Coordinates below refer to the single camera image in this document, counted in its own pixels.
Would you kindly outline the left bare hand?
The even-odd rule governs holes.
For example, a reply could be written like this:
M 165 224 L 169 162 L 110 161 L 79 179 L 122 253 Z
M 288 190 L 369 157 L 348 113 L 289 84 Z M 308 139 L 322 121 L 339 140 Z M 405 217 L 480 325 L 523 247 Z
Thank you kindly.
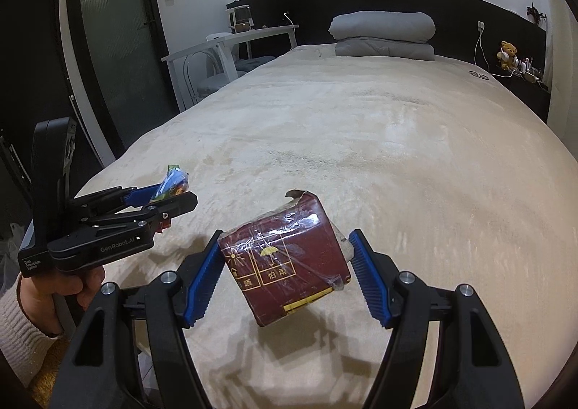
M 57 315 L 54 296 L 74 296 L 83 310 L 100 291 L 106 277 L 102 266 L 89 269 L 80 276 L 65 275 L 57 270 L 22 278 L 19 298 L 29 321 L 48 336 L 59 336 L 64 329 Z

